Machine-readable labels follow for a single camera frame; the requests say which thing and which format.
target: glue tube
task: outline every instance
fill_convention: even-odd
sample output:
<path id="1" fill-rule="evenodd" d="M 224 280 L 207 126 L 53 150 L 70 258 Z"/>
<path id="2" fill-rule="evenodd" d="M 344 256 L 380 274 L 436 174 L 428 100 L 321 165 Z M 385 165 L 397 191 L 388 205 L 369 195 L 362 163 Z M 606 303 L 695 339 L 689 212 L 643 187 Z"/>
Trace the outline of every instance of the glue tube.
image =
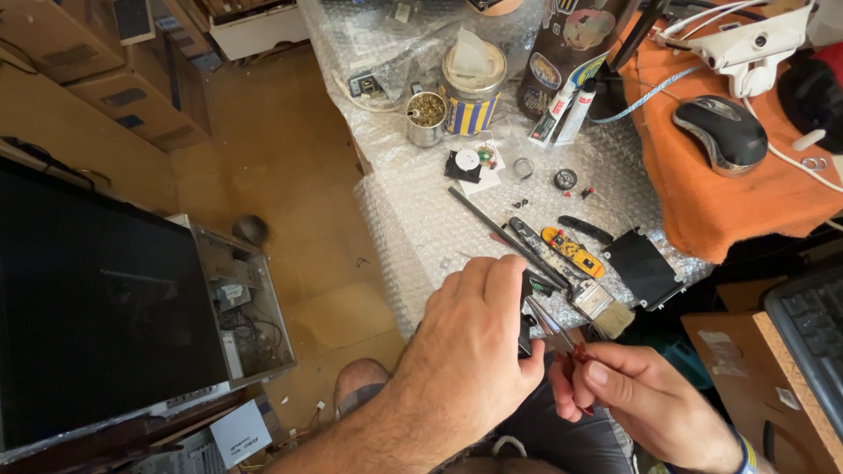
<path id="1" fill-rule="evenodd" d="M 575 83 L 568 81 L 565 83 L 565 87 L 556 93 L 556 97 L 553 98 L 553 102 L 550 103 L 550 106 L 547 108 L 544 115 L 542 115 L 539 119 L 539 123 L 535 124 L 535 128 L 532 132 L 530 132 L 528 137 L 530 142 L 535 143 L 542 148 L 547 146 L 547 143 L 550 141 L 550 135 L 553 135 L 553 131 L 556 129 L 556 124 L 559 123 L 559 120 L 562 118 L 562 114 L 564 114 L 565 109 L 568 108 L 568 104 L 571 102 L 571 96 L 576 88 L 577 86 Z"/>
<path id="2" fill-rule="evenodd" d="M 591 106 L 591 102 L 594 100 L 594 90 L 596 88 L 597 81 L 593 78 L 583 84 L 583 88 L 577 94 L 574 105 L 571 106 L 571 111 L 568 112 L 568 118 L 565 119 L 565 124 L 562 125 L 562 129 L 559 131 L 559 137 L 556 138 L 556 142 L 553 144 L 554 146 L 558 147 L 559 145 L 570 145 L 574 143 L 574 137 L 579 132 L 580 127 L 583 126 L 583 121 L 588 113 L 588 107 Z"/>

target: knee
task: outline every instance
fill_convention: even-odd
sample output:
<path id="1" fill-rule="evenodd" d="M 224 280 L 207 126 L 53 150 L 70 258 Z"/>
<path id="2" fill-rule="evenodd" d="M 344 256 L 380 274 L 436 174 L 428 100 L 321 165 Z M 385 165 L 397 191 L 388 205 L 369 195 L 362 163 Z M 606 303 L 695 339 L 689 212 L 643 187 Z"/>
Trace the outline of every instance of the knee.
<path id="1" fill-rule="evenodd" d="M 359 358 L 340 370 L 336 377 L 334 396 L 341 401 L 348 394 L 371 384 L 384 384 L 389 380 L 389 372 L 373 358 Z"/>

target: bracelet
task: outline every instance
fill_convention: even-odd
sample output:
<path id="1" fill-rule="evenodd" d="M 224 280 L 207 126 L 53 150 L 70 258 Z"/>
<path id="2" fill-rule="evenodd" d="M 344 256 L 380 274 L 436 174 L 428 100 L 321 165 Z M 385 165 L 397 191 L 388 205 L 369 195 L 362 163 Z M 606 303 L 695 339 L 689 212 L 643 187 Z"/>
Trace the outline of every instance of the bracelet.
<path id="1" fill-rule="evenodd" d="M 741 451 L 744 453 L 744 462 L 741 463 L 740 468 L 735 474 L 758 474 L 758 457 L 752 445 L 741 433 L 738 433 L 738 430 L 734 426 L 730 426 L 730 428 L 740 443 Z M 664 463 L 664 466 L 668 468 L 670 474 L 677 474 L 676 466 L 667 462 Z"/>

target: dark bottle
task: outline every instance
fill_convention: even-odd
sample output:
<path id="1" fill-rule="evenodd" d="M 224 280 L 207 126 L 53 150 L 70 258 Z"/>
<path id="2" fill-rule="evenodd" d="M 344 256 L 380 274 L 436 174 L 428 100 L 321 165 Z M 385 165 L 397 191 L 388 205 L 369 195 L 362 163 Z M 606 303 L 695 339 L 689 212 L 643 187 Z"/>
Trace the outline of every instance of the dark bottle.
<path id="1" fill-rule="evenodd" d="M 538 120 L 566 81 L 582 87 L 597 73 L 638 3 L 549 0 L 518 86 L 518 108 Z"/>

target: fingernail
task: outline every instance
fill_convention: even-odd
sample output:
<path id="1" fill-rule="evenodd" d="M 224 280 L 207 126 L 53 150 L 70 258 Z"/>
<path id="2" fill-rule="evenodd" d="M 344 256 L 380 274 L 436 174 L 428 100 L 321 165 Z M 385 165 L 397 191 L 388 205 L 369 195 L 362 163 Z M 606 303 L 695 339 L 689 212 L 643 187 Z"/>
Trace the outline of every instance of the fingernail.
<path id="1" fill-rule="evenodd" d="M 595 362 L 588 366 L 588 378 L 597 385 L 606 385 L 609 372 L 606 372 L 606 367 L 600 362 Z"/>

